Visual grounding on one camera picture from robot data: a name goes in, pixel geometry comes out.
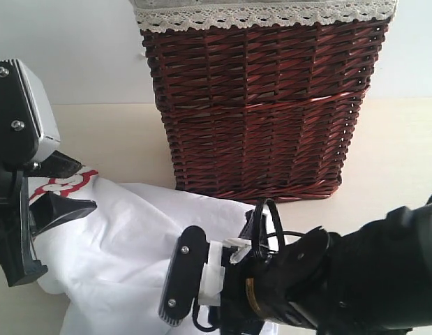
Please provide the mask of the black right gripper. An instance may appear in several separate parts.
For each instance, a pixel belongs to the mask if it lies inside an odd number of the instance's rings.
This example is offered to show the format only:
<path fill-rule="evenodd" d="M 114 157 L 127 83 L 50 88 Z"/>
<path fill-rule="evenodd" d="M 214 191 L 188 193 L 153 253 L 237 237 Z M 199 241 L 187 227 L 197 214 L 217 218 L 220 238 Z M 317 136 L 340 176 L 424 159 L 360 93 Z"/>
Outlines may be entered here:
<path fill-rule="evenodd" d="M 204 333 L 261 334 L 265 320 L 251 306 L 247 278 L 263 259 L 250 244 L 210 244 L 201 278 L 201 305 L 208 308 Z"/>

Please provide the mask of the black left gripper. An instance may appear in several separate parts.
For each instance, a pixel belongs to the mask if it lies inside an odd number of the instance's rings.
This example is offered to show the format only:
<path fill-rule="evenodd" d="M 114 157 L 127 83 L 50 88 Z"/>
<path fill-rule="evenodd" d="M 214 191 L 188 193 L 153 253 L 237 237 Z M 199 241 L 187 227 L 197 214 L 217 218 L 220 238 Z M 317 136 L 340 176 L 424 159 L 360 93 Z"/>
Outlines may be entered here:
<path fill-rule="evenodd" d="M 30 170 L 28 177 L 67 179 L 81 169 L 81 162 L 55 151 Z M 47 267 L 31 253 L 31 237 L 84 218 L 96 209 L 93 200 L 72 199 L 53 192 L 29 206 L 24 172 L 7 168 L 0 160 L 0 265 L 8 286 L 33 283 L 47 273 Z"/>

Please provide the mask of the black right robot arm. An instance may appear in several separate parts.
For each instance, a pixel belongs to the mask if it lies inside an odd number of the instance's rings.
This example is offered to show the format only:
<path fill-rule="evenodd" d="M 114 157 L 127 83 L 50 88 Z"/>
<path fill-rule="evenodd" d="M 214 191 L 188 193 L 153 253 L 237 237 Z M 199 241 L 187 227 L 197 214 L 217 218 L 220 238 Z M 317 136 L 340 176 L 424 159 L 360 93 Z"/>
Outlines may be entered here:
<path fill-rule="evenodd" d="M 407 334 L 432 326 L 432 195 L 417 209 L 340 235 L 321 227 L 284 241 L 276 205 L 246 212 L 252 249 L 228 265 L 221 305 L 208 321 L 221 334 L 259 334 L 267 322 L 316 334 Z"/>

